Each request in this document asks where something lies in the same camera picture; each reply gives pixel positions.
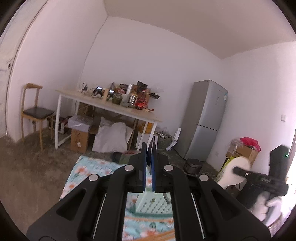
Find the white gloved right hand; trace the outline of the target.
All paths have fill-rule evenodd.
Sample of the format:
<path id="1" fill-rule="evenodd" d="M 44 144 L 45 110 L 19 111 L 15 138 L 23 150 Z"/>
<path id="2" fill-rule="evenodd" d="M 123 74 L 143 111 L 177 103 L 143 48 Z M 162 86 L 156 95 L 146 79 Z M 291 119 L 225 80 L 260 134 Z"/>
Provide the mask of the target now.
<path id="1" fill-rule="evenodd" d="M 248 209 L 258 220 L 266 226 L 273 224 L 281 216 L 281 197 L 270 197 L 267 191 L 260 193 L 255 204 Z"/>

